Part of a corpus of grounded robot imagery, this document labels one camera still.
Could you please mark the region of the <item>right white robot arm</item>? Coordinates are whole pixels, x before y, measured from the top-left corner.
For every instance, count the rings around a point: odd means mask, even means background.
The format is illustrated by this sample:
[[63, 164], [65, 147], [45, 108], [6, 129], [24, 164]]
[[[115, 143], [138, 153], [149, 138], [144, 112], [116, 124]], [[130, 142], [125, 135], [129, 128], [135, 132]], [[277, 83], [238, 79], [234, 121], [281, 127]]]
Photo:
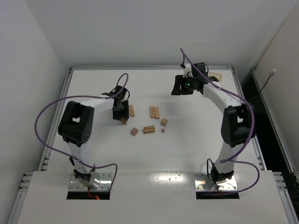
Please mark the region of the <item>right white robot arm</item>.
[[223, 115], [222, 148], [207, 177], [214, 184], [228, 180], [234, 174], [238, 155], [255, 136], [254, 109], [245, 99], [223, 89], [218, 78], [208, 76], [205, 63], [181, 63], [180, 67], [183, 74], [175, 76], [171, 94], [192, 95], [198, 91], [214, 103]]

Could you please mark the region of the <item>printed light wood block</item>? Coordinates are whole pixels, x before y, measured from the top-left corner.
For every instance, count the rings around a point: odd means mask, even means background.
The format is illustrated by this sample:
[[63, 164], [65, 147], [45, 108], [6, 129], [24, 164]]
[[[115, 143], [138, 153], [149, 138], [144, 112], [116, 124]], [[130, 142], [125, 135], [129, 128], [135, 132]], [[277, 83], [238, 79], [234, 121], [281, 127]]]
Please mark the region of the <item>printed light wood block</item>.
[[149, 107], [149, 111], [150, 111], [150, 117], [151, 118], [155, 118], [155, 107], [154, 106], [150, 106]]

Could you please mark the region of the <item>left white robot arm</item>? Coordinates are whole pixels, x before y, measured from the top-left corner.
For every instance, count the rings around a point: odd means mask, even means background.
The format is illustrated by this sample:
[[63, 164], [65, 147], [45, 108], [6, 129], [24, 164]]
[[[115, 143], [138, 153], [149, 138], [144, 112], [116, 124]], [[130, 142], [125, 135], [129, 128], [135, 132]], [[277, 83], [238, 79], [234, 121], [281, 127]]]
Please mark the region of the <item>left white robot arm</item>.
[[58, 126], [58, 134], [67, 143], [70, 151], [70, 161], [74, 167], [73, 173], [86, 187], [92, 188], [99, 177], [92, 162], [91, 150], [87, 145], [93, 129], [94, 116], [105, 111], [112, 111], [113, 119], [125, 121], [129, 119], [129, 90], [116, 86], [109, 93], [103, 93], [99, 98], [88, 101], [68, 102]]

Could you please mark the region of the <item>clear amber plastic box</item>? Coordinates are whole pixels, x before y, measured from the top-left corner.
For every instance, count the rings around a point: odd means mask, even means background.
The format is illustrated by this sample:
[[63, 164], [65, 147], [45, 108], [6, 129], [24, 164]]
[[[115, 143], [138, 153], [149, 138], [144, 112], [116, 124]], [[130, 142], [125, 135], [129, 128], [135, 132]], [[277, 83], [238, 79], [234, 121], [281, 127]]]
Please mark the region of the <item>clear amber plastic box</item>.
[[209, 72], [209, 76], [215, 77], [218, 80], [218, 82], [221, 82], [221, 80], [222, 80], [222, 74], [220, 74], [220, 73]]

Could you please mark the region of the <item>dark striped wood block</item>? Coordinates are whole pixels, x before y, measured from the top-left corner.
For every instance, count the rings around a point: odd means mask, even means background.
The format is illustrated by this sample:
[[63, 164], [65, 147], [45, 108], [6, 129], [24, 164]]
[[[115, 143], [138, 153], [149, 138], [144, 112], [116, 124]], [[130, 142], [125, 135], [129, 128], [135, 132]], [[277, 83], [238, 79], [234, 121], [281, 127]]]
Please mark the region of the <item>dark striped wood block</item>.
[[155, 131], [156, 131], [155, 126], [145, 126], [143, 128], [143, 133], [144, 134], [154, 133]]

